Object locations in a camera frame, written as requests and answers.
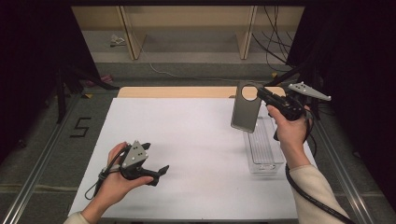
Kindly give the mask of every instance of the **white sleeve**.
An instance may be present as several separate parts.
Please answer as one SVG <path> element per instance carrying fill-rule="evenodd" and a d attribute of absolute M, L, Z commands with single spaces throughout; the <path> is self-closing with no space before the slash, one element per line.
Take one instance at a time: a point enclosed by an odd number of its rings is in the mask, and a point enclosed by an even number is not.
<path fill-rule="evenodd" d="M 76 212 L 70 215 L 64 224 L 90 224 L 85 217 L 80 213 Z"/>
<path fill-rule="evenodd" d="M 329 182 L 315 166 L 305 165 L 291 169 L 290 176 L 297 186 L 308 195 L 347 217 L 347 213 L 335 200 Z M 343 223 L 336 217 L 314 206 L 303 198 L 295 189 L 292 189 L 292 191 L 300 223 Z"/>

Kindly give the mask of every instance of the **white table surface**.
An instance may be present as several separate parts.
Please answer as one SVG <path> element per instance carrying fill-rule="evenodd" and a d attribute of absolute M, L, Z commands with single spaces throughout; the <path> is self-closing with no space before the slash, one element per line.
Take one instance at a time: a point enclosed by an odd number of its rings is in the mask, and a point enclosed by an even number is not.
<path fill-rule="evenodd" d="M 276 175 L 248 169 L 243 133 L 231 127 L 233 99 L 115 98 L 70 213 L 117 143 L 150 142 L 143 167 L 170 165 L 157 187 L 134 189 L 103 217 L 162 221 L 259 221 L 297 218 L 284 166 Z M 308 158 L 315 161 L 307 144 Z"/>

